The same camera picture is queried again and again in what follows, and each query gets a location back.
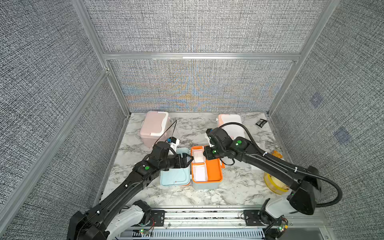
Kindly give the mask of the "white pink medicine chest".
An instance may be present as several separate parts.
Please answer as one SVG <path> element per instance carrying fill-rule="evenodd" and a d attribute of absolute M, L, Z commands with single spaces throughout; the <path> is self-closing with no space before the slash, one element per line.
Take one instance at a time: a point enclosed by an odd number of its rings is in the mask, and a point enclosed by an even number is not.
<path fill-rule="evenodd" d="M 226 123 L 242 123 L 241 116 L 236 114 L 219 114 L 217 121 L 219 127 Z M 223 129 L 227 132 L 232 140 L 236 139 L 237 137 L 245 137 L 245 131 L 241 126 L 227 125 L 223 127 Z"/>

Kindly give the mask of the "blue orange medicine box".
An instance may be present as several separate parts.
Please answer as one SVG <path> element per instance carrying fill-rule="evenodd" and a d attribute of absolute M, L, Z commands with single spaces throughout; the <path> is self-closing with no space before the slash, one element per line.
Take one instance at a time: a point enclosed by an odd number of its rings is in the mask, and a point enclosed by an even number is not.
<path fill-rule="evenodd" d="M 163 187 L 192 185 L 195 190 L 214 190 L 224 179 L 225 165 L 220 159 L 207 160 L 203 156 L 204 147 L 192 147 L 190 155 L 197 157 L 189 167 L 170 169 L 160 174 L 160 184 Z"/>

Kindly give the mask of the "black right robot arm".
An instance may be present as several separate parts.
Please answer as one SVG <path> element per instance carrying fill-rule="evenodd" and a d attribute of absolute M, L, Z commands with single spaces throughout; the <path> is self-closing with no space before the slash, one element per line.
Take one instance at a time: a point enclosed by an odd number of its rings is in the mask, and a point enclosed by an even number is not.
<path fill-rule="evenodd" d="M 263 203 L 258 212 L 258 218 L 265 226 L 283 221 L 286 214 L 313 215 L 317 208 L 330 207 L 342 200 L 343 192 L 340 186 L 321 176 L 317 168 L 313 166 L 304 168 L 273 156 L 259 147 L 243 124 L 236 125 L 245 130 L 248 138 L 232 139 L 222 126 L 207 129 L 206 135 L 210 144 L 205 147 L 204 154 L 207 160 L 227 157 L 250 164 L 288 186 L 287 194 L 275 199 L 267 199 Z M 337 191 L 337 196 L 326 203 L 318 202 L 322 192 L 322 182 L 330 184 Z"/>

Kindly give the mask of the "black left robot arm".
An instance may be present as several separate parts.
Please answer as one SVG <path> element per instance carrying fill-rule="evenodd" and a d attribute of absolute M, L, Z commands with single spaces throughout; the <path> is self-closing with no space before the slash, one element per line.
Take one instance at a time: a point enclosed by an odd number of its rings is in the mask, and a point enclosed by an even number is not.
<path fill-rule="evenodd" d="M 84 214 L 76 212 L 70 219 L 68 240 L 114 240 L 128 227 L 150 222 L 151 207 L 136 201 L 124 206 L 156 179 L 161 171 L 187 168 L 193 161 L 189 154 L 178 154 L 167 142 L 153 146 L 150 154 L 136 163 L 128 177 L 103 201 Z"/>

